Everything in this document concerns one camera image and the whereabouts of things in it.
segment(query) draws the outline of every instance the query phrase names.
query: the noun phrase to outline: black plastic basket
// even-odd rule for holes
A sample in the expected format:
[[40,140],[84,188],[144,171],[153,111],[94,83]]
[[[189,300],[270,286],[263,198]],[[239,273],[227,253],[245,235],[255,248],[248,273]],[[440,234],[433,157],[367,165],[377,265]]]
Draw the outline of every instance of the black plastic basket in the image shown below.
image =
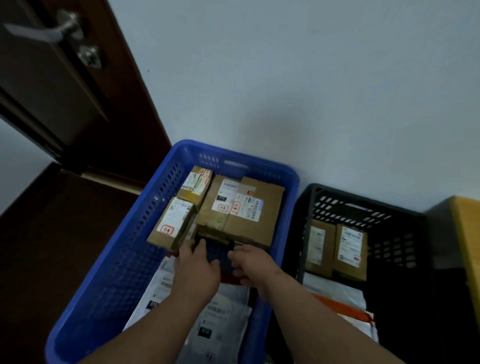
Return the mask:
[[[310,184],[295,205],[282,263],[282,269],[299,282],[313,218],[368,233],[367,281],[351,281],[335,273],[333,280],[363,291],[382,346],[408,364],[432,360],[434,284],[425,216]],[[266,350],[276,364],[293,362],[275,315]]]

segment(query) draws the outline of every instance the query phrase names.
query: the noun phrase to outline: hand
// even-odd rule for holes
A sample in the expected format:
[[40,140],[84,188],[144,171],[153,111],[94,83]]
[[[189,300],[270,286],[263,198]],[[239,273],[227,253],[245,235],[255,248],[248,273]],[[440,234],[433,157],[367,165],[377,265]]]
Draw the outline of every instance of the hand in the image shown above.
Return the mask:
[[265,250],[252,245],[239,245],[228,252],[235,268],[233,275],[240,278],[240,284],[255,287],[260,298],[269,301],[269,287],[285,273]]
[[172,295],[181,296],[201,310],[215,296],[220,286],[220,262],[207,261],[205,239],[192,252],[194,240],[186,240],[180,247],[180,255],[175,259]]

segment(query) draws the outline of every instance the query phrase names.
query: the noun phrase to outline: brown door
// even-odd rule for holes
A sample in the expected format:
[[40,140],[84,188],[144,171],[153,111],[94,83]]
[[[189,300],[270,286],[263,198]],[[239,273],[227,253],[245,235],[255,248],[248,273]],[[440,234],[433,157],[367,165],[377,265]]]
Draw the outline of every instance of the brown door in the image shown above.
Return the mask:
[[170,144],[107,3],[3,0],[0,24],[3,116],[77,171],[147,181]]

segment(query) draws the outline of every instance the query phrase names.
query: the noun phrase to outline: forearm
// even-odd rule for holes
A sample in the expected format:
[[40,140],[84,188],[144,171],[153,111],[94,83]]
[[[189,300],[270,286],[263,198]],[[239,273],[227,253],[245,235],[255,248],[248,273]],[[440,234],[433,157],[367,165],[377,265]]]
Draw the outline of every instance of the forearm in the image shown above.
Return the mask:
[[172,364],[202,309],[196,302],[170,295],[81,364]]
[[298,364],[402,363],[308,293],[292,277],[278,275],[268,295]]

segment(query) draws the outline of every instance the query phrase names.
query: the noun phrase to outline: wooden floor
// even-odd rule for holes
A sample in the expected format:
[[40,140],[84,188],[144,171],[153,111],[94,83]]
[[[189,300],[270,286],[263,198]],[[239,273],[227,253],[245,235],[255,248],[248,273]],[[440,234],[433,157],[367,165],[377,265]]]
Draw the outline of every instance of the wooden floor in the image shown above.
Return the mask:
[[47,336],[138,196],[51,166],[0,218],[0,362]]

